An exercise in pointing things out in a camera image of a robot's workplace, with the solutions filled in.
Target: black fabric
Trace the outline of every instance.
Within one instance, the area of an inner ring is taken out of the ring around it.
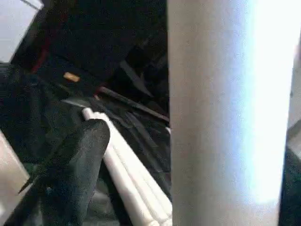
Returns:
[[[28,168],[34,168],[56,150],[65,137],[83,123],[82,108],[90,106],[94,111],[105,112],[110,117],[170,197],[169,133],[163,123],[105,99],[71,98],[70,92],[57,85],[9,65],[2,65],[0,69],[0,129],[21,162],[31,166]],[[24,225],[45,225],[43,221],[46,216],[39,208],[42,205],[36,204],[42,201],[35,199],[44,193],[36,190],[28,194],[31,201],[27,203],[28,208],[32,209],[32,218]],[[104,164],[100,167],[83,225],[131,225]]]
[[[82,225],[109,138],[110,131],[104,121],[83,122],[28,180],[35,180],[31,189],[41,191],[34,208],[28,209],[26,203],[22,203],[7,225],[33,225],[35,209],[40,209],[43,225]],[[22,215],[24,211],[28,214],[23,220],[17,212]]]

